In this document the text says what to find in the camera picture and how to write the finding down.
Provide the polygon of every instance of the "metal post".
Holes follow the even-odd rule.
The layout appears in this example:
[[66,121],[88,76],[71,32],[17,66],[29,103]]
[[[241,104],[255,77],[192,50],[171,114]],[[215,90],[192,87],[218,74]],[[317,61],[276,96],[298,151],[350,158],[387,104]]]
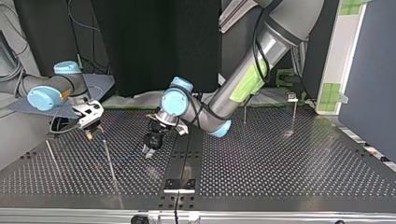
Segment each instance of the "metal post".
[[110,152],[108,151],[108,145],[107,145],[107,141],[106,140],[103,140],[103,145],[105,147],[105,152],[106,152],[106,155],[107,155],[107,161],[108,161],[108,166],[110,167],[111,176],[113,177],[114,181],[117,181],[116,175],[114,174],[113,162],[111,161],[111,158],[110,158]]
[[247,107],[248,107],[247,105],[244,106],[244,124],[247,123],[247,110],[248,110]]
[[55,155],[53,154],[53,151],[52,151],[52,147],[50,146],[50,141],[49,141],[49,140],[46,140],[46,144],[47,144],[47,148],[49,149],[50,157],[51,157],[53,160],[56,160]]
[[293,110],[293,122],[294,122],[294,119],[296,118],[296,111],[297,111],[297,101],[294,103],[294,110]]

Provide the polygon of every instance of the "black metal plate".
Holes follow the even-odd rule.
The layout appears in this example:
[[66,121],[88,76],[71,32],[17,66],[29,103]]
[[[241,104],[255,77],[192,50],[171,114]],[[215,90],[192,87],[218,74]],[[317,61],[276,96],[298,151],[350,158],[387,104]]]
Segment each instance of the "black metal plate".
[[[299,108],[250,108],[223,138],[193,130],[191,210],[396,212],[396,174],[325,118]],[[191,195],[180,195],[191,198]]]
[[[164,181],[174,177],[167,173],[174,148],[185,150],[187,142],[175,147],[181,138],[170,132],[162,149],[146,159],[141,148],[149,112],[107,111],[102,118],[105,133],[92,142],[82,131],[61,135],[50,141],[56,161],[44,143],[33,149],[0,172],[0,207],[172,209],[171,195],[163,194]],[[112,181],[103,139],[117,183]]]

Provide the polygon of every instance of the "wire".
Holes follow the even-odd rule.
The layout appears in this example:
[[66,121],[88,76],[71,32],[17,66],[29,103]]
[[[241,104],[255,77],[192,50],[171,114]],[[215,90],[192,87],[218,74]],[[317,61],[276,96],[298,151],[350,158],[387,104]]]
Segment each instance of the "wire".
[[99,99],[101,98],[102,94],[103,94],[102,88],[100,88],[100,87],[98,87],[98,86],[89,86],[88,89],[89,89],[89,88],[91,88],[91,89],[97,89],[97,90],[100,91],[100,93],[99,93],[97,96],[92,97],[93,100],[99,100]]
[[[269,76],[269,74],[270,74],[270,65],[269,65],[268,60],[265,57],[265,54],[264,54],[264,52],[262,50],[262,45],[260,44],[260,41],[257,39],[257,29],[259,28],[260,21],[262,20],[262,15],[264,14],[265,11],[266,11],[266,9],[263,8],[262,11],[259,14],[259,17],[256,20],[256,24],[254,25],[253,39],[252,39],[252,46],[251,47],[252,47],[252,50],[253,50],[254,62],[256,64],[256,67],[257,67],[257,70],[259,72],[259,75],[262,78],[262,81],[264,83],[267,83],[270,80],[270,76]],[[266,66],[266,72],[265,72],[266,77],[264,76],[264,73],[262,72],[262,68],[260,67],[259,58],[257,56],[258,50],[259,50],[260,55],[262,56],[262,59],[264,60],[265,66]]]
[[5,82],[5,81],[11,80],[15,76],[17,76],[21,70],[22,70],[22,64],[19,60],[17,60],[17,65],[15,66],[14,71],[11,74],[8,74],[5,76],[0,76],[0,82]]
[[51,122],[50,122],[50,124],[49,124],[49,132],[50,132],[50,133],[68,133],[68,132],[71,132],[71,131],[75,130],[76,128],[78,128],[78,125],[76,124],[76,125],[73,125],[71,128],[66,129],[66,130],[63,130],[63,131],[53,131],[53,130],[52,130],[52,124],[53,124],[53,122],[55,121],[55,119],[57,118],[57,116],[58,116],[59,112],[61,111],[62,107],[65,106],[65,104],[64,104],[65,102],[66,102],[66,101],[64,101],[64,102],[62,103],[62,105],[59,106],[59,109],[56,111],[56,113],[55,113],[55,114],[53,115],[53,117],[52,117],[52,120],[51,120]]
[[69,14],[70,19],[72,19],[72,21],[73,21],[75,24],[79,25],[79,26],[85,27],[85,28],[87,28],[87,29],[92,29],[92,30],[97,31],[97,32],[100,33],[100,30],[99,30],[98,28],[92,27],[92,26],[90,26],[90,25],[83,24],[83,23],[77,21],[77,20],[73,17],[73,14],[72,14],[72,12],[71,12],[72,2],[73,2],[73,0],[69,0],[69,3],[67,4],[67,12],[68,12],[68,14]]
[[311,100],[312,104],[314,104],[314,106],[317,107],[317,103],[315,102],[314,98],[312,98],[312,96],[309,94],[308,90],[305,87],[305,84],[303,83],[302,74],[301,74],[301,71],[300,71],[299,66],[297,64],[298,63],[297,62],[297,58],[295,57],[296,56],[295,55],[295,53],[296,53],[295,50],[296,50],[296,48],[292,48],[291,49],[291,61],[292,61],[293,65],[294,65],[294,67],[296,68],[297,77],[300,79],[300,83],[303,86],[304,91],[306,92],[306,95],[309,97],[309,99]]
[[177,199],[176,199],[176,204],[175,204],[175,210],[174,210],[174,213],[175,213],[175,223],[176,224],[178,224],[178,215],[177,215],[177,203],[178,203],[178,196],[180,195],[180,192],[178,192],[177,193]]
[[[69,18],[70,18],[70,25],[71,25],[71,27],[72,27],[73,37],[74,37],[75,43],[76,43],[76,49],[77,49],[78,57],[79,57],[83,62],[85,62],[85,64],[83,64],[84,70],[85,70],[85,68],[86,68],[86,66],[85,66],[86,64],[88,64],[88,65],[92,68],[91,71],[86,71],[86,70],[85,70],[84,72],[86,72],[86,73],[94,73],[94,72],[95,72],[95,69],[96,69],[96,70],[99,71],[100,73],[106,74],[107,71],[102,70],[102,69],[105,68],[105,67],[101,68],[101,67],[99,67],[99,66],[101,66],[101,65],[99,65],[99,64],[98,64],[98,65],[95,65],[95,63],[91,62],[90,60],[86,59],[85,57],[82,57],[82,55],[81,55],[81,52],[80,52],[79,46],[78,46],[78,40],[77,40],[77,36],[76,36],[76,30],[75,30],[75,26],[74,26],[74,23],[76,23],[77,25],[81,25],[81,23],[78,22],[78,21],[76,22],[76,20],[75,20],[74,17],[73,17],[73,14],[71,13],[71,2],[72,2],[72,0],[69,0],[69,1],[67,2],[67,11],[68,11]],[[100,32],[100,30],[98,30],[98,29],[95,28],[95,27],[89,26],[89,27],[86,27],[86,28],[93,28],[94,31],[96,30],[96,31]]]
[[[92,12],[92,27],[94,26],[94,16]],[[107,63],[107,66],[103,66],[99,64],[99,62],[96,61],[96,53],[95,53],[95,31],[92,30],[92,57],[93,57],[93,62],[98,65],[99,67],[102,67],[104,69],[108,69],[109,63]]]
[[16,113],[16,112],[17,112],[17,111],[11,111],[11,112],[9,112],[9,113],[7,113],[7,114],[1,116],[0,119],[3,119],[3,118],[5,118],[5,117],[7,117],[7,116],[9,116],[9,115],[11,115],[11,114]]
[[[10,6],[9,4],[0,1],[0,7],[6,7],[8,10],[10,10],[10,11],[12,12],[12,14],[14,14],[14,16],[15,16],[17,19],[19,19],[19,16],[18,16],[17,11],[16,11],[12,6]],[[11,25],[11,27],[12,27],[12,29],[15,31],[15,33],[17,33],[17,35],[18,35],[21,39],[23,39],[23,41],[25,42],[25,45],[24,45],[24,47],[23,47],[23,50],[21,50],[20,52],[16,53],[17,56],[23,54],[23,53],[28,49],[28,47],[29,47],[29,43],[28,43],[27,40],[26,40],[26,35],[25,35],[25,33],[23,32],[22,29],[19,31],[19,29],[14,25],[14,23],[9,19],[9,17],[7,16],[7,14],[6,14],[3,10],[0,10],[0,12],[3,14],[3,16],[6,18],[6,20],[8,21],[8,23]]]

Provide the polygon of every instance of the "black curtain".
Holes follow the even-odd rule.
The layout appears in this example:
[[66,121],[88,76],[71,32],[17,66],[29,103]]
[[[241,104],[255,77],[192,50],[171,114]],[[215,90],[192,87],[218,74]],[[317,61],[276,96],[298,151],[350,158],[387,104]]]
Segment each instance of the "black curtain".
[[121,96],[166,89],[174,76],[194,91],[218,86],[218,0],[92,0]]

